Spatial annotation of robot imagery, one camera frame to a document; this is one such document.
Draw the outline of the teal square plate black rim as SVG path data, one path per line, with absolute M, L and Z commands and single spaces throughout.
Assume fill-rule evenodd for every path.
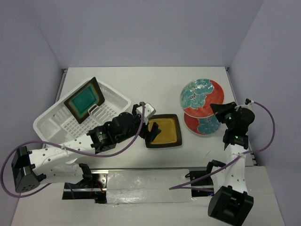
M 71 112 L 78 124 L 81 124 L 89 116 L 89 109 L 93 105 L 100 106 L 105 102 L 100 86 L 93 77 L 79 90 L 64 101 L 64 105 Z

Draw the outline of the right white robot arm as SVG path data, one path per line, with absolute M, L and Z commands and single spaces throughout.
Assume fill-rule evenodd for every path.
M 226 163 L 211 161 L 205 180 L 214 185 L 214 195 L 208 206 L 208 215 L 232 226 L 241 226 L 253 207 L 253 197 L 248 194 L 245 181 L 248 151 L 248 127 L 255 115 L 247 107 L 228 104 L 210 105 L 218 122 L 227 126 L 224 136 Z

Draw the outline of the small red floral round plate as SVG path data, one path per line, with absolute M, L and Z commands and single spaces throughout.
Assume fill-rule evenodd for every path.
M 194 118 L 185 113 L 184 122 L 190 131 L 202 136 L 215 133 L 221 125 L 215 115 L 205 118 Z

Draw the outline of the large red floral round plate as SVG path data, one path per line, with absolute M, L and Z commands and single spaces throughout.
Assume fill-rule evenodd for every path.
M 221 105 L 224 101 L 222 87 L 210 79 L 197 79 L 188 83 L 180 93 L 180 106 L 193 118 L 207 118 L 214 113 L 210 104 Z

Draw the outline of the yellow square plate black rim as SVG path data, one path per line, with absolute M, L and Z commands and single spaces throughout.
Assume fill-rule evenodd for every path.
M 161 132 L 150 143 L 145 142 L 147 148 L 171 148 L 179 147 L 182 145 L 182 133 L 176 114 L 158 114 L 149 119 L 149 130 L 154 123 L 158 124 Z

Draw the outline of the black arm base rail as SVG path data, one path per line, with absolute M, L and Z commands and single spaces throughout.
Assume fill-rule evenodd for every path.
M 204 168 L 94 170 L 87 185 L 65 184 L 64 200 L 93 200 L 99 204 L 143 204 L 190 202 L 214 194 Z

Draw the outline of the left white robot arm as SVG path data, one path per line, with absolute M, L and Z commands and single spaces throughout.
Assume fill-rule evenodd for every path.
M 77 159 L 83 156 L 116 156 L 128 149 L 138 137 L 152 142 L 161 132 L 157 123 L 149 126 L 149 119 L 155 113 L 151 104 L 141 102 L 133 106 L 131 113 L 120 113 L 71 141 L 59 145 L 47 142 L 47 147 L 36 150 L 28 150 L 26 145 L 21 145 L 15 150 L 11 163 L 15 192 L 25 193 L 50 183 L 78 184 L 83 188 L 90 186 L 93 179 L 90 167 L 77 163 Z M 130 143 L 121 151 L 107 154 L 128 139 Z

